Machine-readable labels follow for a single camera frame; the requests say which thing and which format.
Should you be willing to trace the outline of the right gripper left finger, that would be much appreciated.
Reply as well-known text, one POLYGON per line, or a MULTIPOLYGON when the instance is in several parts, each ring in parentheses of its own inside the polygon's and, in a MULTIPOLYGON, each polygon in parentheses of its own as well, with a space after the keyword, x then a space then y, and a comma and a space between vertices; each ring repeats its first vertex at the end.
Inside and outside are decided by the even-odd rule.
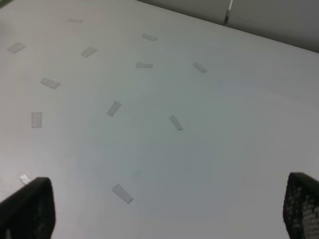
POLYGON ((37 177, 0 203, 2 239, 50 239, 56 222, 51 180, 37 177))

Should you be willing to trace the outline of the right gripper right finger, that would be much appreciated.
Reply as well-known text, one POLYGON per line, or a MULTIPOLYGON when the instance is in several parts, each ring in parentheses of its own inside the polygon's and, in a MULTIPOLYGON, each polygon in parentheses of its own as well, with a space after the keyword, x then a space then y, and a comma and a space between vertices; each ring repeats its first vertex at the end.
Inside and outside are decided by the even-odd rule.
POLYGON ((302 172, 288 177, 283 221, 291 239, 319 239, 319 182, 302 172))

